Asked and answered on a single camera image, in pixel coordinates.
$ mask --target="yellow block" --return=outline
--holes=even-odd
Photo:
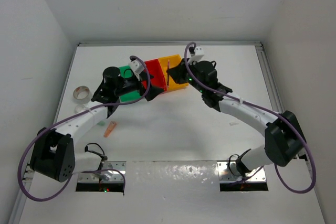
[[[171,77],[168,76],[167,74],[167,69],[168,68],[174,68],[181,62],[181,57],[180,55],[172,55],[172,56],[167,56],[167,57],[162,57],[159,58],[159,63],[164,75],[164,79],[166,81],[167,85],[167,91],[172,91],[176,89],[182,89],[186,86],[188,86],[188,83],[185,84],[177,84]]]

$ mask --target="colored block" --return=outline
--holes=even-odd
[[[123,78],[129,78],[133,74],[131,68],[128,65],[120,67],[119,69],[120,69],[120,75]],[[121,102],[130,102],[130,101],[134,101],[134,100],[139,99],[139,98],[140,98],[139,93],[137,91],[132,91],[130,93],[122,95],[120,97],[120,101]]]
[[[115,121],[111,121],[109,126],[107,127],[105,133],[104,133],[104,137],[108,137],[111,134],[111,132],[114,130],[116,125],[117,125],[117,123]]]
[[[168,57],[162,57],[162,58],[159,58],[158,61],[160,63],[160,66],[161,66],[161,69],[162,69],[162,72],[163,72],[163,75],[164,75],[167,91],[172,91],[172,90],[176,90],[176,89],[182,89],[182,88],[188,86],[188,83],[177,84],[167,74],[168,67],[169,68],[174,68],[178,64],[180,64],[180,62],[181,62],[180,55],[172,55],[172,56],[168,56]]]
[[[164,75],[160,66],[160,63],[158,59],[155,60],[149,60],[145,61],[146,66],[148,68],[149,73],[154,76],[153,79],[151,79],[151,83],[154,86],[163,88],[164,91],[167,90]],[[147,88],[147,82],[143,81],[142,84],[144,85],[145,88]]]

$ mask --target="metal plate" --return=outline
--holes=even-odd
[[[112,167],[118,171],[120,171],[123,175],[126,174],[126,162],[123,161],[118,161],[118,162],[108,162],[110,165],[112,165]],[[112,173],[113,175],[111,176],[111,179],[108,182],[105,182],[104,180],[101,181],[102,184],[106,183],[106,184],[123,184],[123,178],[121,177],[121,175],[117,172],[112,172],[110,171],[109,173]],[[91,184],[91,183],[98,183],[99,179],[94,176],[91,173],[80,173],[78,175],[78,180],[77,183],[87,183],[87,184]]]
[[[219,175],[219,183],[229,184],[233,182],[237,182],[241,179],[241,177],[234,176],[227,167],[228,161],[218,161],[218,175]],[[251,173],[246,174],[246,176],[251,176],[256,172],[253,170]],[[264,168],[262,168],[256,175],[252,178],[246,180],[246,183],[266,183],[266,174]]]

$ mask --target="white table surface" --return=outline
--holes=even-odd
[[[254,46],[203,46],[216,60],[219,81],[249,101],[270,108]],[[58,120],[73,114],[73,90],[92,91],[108,66],[124,66],[129,55],[143,60],[180,54],[184,46],[78,47]],[[103,133],[117,121],[110,137]],[[269,191],[219,192],[215,160],[259,146],[264,139],[237,119],[208,108],[192,87],[162,94],[151,102],[120,106],[76,146],[102,145],[111,161],[127,161],[125,196],[75,192],[77,176],[52,201],[26,201],[20,223],[324,223],[314,191],[296,195],[266,167]],[[281,169],[296,189],[309,184],[304,161]],[[30,192],[45,197],[61,184],[35,174]]]

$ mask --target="white wall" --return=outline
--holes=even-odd
[[[7,223],[18,161],[55,116],[74,48],[44,0],[0,0],[0,31],[0,223]]]
[[[285,0],[265,46],[280,94],[317,164],[316,191],[335,223],[336,0]]]
[[[79,40],[260,40],[282,0],[46,0]]]

